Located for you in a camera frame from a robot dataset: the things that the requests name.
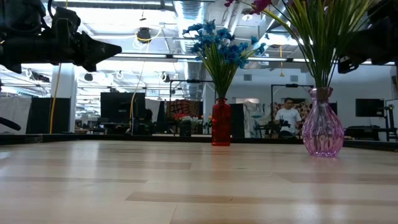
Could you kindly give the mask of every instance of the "white t-shirt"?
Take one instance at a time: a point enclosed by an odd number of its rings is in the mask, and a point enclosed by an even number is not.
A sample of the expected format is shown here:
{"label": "white t-shirt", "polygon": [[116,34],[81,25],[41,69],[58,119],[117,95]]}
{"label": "white t-shirt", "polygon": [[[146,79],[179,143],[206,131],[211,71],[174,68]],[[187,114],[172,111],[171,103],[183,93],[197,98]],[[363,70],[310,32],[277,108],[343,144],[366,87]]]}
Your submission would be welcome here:
{"label": "white t-shirt", "polygon": [[282,127],[281,131],[288,131],[290,133],[296,133],[296,123],[301,121],[300,113],[296,109],[287,110],[282,108],[276,113],[275,120],[278,121],[283,119],[290,124],[290,127]]}

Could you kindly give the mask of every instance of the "man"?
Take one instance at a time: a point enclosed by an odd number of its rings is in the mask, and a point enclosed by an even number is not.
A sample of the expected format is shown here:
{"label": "man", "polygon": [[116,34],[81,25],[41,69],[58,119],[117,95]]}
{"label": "man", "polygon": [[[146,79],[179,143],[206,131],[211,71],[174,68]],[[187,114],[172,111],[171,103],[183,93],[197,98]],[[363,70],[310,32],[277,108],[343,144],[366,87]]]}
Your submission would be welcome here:
{"label": "man", "polygon": [[294,137],[296,135],[296,125],[300,125],[301,117],[300,113],[296,109],[293,109],[293,99],[286,98],[284,107],[276,114],[275,123],[279,124],[281,120],[287,121],[290,125],[290,127],[281,127],[281,136]]}

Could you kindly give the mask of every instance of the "red vase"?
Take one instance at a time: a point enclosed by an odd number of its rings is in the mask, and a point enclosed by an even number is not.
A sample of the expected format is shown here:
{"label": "red vase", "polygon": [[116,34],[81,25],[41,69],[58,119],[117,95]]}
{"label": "red vase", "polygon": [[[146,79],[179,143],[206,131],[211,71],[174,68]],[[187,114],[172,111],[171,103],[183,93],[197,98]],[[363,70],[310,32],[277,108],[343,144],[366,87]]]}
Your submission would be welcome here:
{"label": "red vase", "polygon": [[229,146],[231,144],[231,106],[226,99],[217,99],[213,106],[213,130],[211,144],[214,146]]}

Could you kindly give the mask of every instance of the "table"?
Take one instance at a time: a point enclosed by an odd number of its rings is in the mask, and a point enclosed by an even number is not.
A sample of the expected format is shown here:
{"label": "table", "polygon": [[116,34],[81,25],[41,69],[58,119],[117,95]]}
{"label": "table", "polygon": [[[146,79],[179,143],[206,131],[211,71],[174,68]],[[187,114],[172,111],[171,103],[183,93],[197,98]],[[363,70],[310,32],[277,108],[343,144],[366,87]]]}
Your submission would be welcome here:
{"label": "table", "polygon": [[302,145],[0,146],[0,223],[393,224],[398,154]]}

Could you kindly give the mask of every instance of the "glass vase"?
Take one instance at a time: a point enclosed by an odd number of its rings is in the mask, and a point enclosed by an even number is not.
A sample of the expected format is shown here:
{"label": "glass vase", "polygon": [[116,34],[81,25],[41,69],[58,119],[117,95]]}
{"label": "glass vase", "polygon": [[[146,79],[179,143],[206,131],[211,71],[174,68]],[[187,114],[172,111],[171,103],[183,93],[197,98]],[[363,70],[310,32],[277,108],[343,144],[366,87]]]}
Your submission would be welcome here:
{"label": "glass vase", "polygon": [[329,105],[333,89],[313,88],[309,91],[312,109],[303,126],[303,141],[312,156],[335,157],[344,141],[344,129]]}
{"label": "glass vase", "polygon": [[213,106],[213,130],[211,144],[213,146],[229,146],[231,144],[231,106],[226,99],[217,99]]}

